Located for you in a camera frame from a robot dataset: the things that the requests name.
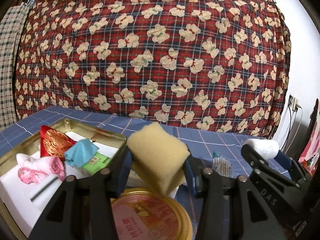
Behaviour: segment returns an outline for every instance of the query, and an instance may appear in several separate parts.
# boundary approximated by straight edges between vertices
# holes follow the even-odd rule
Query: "checkered curtain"
[[[0,131],[16,122],[12,78],[18,45],[30,7],[10,7],[0,22]]]
[[[51,105],[272,137],[290,33],[273,0],[36,0],[18,116]]]

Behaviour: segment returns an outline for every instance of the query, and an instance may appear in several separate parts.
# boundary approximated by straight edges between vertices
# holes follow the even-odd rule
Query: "gold tin box lid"
[[[145,188],[126,189],[112,200],[120,240],[191,240],[192,224],[174,199],[161,198]]]

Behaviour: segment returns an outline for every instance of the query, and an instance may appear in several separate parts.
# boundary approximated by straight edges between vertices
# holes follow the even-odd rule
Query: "pink label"
[[[120,240],[173,240],[178,219],[170,206],[150,195],[129,195],[112,205]]]

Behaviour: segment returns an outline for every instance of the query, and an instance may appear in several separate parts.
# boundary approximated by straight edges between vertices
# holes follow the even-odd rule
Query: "green card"
[[[96,155],[93,156],[93,158],[82,167],[82,169],[93,175],[101,169],[105,168],[109,164],[111,159],[112,158],[97,152]]]

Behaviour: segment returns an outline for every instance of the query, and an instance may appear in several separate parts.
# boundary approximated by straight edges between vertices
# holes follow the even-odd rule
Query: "wall socket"
[[[289,105],[289,107],[292,107],[293,112],[297,111],[298,102],[299,102],[299,100],[296,97],[294,97],[292,95],[289,96],[288,105]]]

